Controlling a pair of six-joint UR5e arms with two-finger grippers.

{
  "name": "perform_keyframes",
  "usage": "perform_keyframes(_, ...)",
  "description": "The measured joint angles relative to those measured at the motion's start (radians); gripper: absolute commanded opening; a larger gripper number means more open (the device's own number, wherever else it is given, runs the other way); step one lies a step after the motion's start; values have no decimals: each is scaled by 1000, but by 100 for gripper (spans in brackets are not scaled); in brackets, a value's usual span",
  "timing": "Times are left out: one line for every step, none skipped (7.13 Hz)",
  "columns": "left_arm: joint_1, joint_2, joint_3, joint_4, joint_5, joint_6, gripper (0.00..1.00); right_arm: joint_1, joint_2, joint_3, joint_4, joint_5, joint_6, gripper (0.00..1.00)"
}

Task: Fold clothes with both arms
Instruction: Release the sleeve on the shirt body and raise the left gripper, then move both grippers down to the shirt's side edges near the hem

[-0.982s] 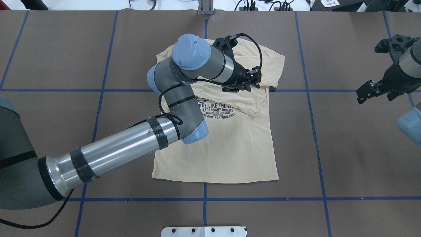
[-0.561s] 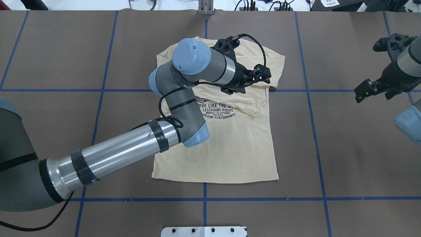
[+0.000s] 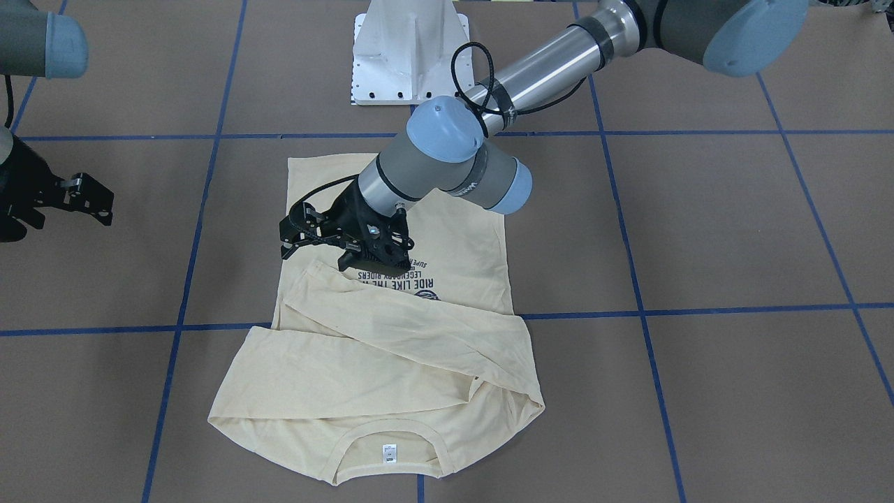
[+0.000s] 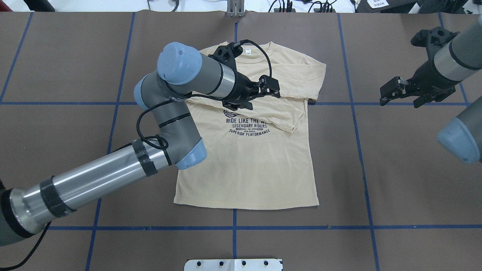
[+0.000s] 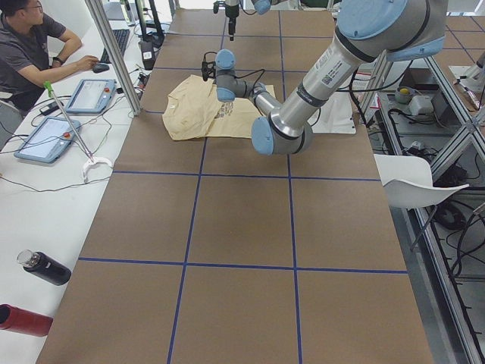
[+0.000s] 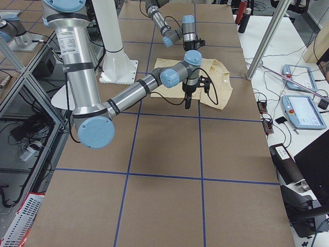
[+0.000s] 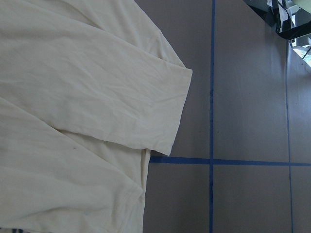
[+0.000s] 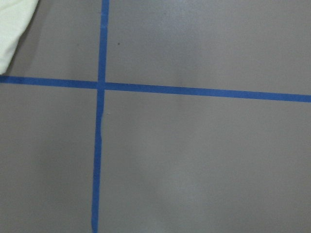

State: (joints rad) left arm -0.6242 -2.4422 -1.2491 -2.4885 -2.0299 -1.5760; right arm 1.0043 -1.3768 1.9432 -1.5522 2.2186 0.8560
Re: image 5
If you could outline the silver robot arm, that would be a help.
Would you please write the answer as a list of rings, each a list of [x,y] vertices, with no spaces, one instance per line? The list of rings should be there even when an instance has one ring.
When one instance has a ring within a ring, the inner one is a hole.
[[[251,1],[251,3],[254,8],[252,14],[263,15],[267,13],[272,6],[280,4],[281,1],[255,0]],[[239,11],[243,10],[243,4],[240,0],[215,1],[213,3],[213,13],[217,14],[220,8],[224,9],[225,17],[228,19],[228,33],[230,41],[233,41],[236,34],[236,21],[239,16]]]
[[[237,79],[234,54],[222,49],[215,59],[217,98],[250,99],[261,112],[252,124],[254,149],[263,155],[296,154],[308,148],[308,122],[361,64],[385,53],[388,61],[425,58],[445,40],[446,1],[343,1],[332,43],[285,102],[262,83]]]

